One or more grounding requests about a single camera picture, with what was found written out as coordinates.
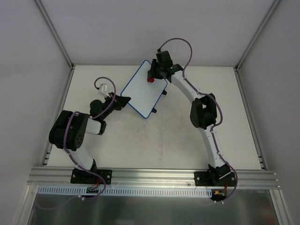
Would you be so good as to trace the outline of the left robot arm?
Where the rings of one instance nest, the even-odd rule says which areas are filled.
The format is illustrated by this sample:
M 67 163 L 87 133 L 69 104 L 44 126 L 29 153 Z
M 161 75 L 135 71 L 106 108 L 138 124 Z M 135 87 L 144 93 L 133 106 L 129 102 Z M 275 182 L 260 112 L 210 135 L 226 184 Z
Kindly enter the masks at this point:
M 102 135 L 106 117 L 122 110 L 130 100 L 109 93 L 104 102 L 96 99 L 90 103 L 90 114 L 63 110 L 50 130 L 49 142 L 68 154 L 86 182 L 95 182 L 98 172 L 95 160 L 83 147 L 85 134 Z

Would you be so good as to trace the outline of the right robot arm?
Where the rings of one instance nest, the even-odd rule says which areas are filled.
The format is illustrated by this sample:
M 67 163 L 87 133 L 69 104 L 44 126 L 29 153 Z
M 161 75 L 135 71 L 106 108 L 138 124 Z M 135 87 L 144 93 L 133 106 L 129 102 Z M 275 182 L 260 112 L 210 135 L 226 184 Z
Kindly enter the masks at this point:
M 168 80 L 190 101 L 190 121 L 200 131 L 208 154 L 207 179 L 210 179 L 214 185 L 221 185 L 226 181 L 231 169 L 226 164 L 213 131 L 218 116 L 215 96 L 212 93 L 199 93 L 192 83 L 184 78 L 184 75 L 179 74 L 180 71 L 184 72 L 184 68 L 173 63 L 169 52 L 158 49 L 156 59 L 152 60 L 148 71 L 147 81 L 151 83 L 155 79 Z

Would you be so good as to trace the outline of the blue framed whiteboard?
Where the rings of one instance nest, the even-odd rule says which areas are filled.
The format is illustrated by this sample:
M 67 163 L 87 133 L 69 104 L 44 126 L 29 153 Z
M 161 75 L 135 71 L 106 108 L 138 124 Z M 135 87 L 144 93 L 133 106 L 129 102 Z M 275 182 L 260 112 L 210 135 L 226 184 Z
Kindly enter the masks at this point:
M 131 98 L 128 104 L 145 119 L 156 112 L 155 106 L 168 85 L 164 79 L 148 82 L 150 67 L 151 63 L 144 60 L 120 93 L 122 97 Z

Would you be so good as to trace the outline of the red bone-shaped eraser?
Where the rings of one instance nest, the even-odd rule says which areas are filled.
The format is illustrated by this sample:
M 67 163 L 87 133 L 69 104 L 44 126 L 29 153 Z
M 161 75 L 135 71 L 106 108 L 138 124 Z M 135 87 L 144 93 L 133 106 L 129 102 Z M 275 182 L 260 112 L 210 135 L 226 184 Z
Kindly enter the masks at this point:
M 149 82 L 149 83 L 153 83 L 155 80 L 154 80 L 154 78 L 152 78 L 152 77 L 148 77 L 147 78 L 147 82 Z

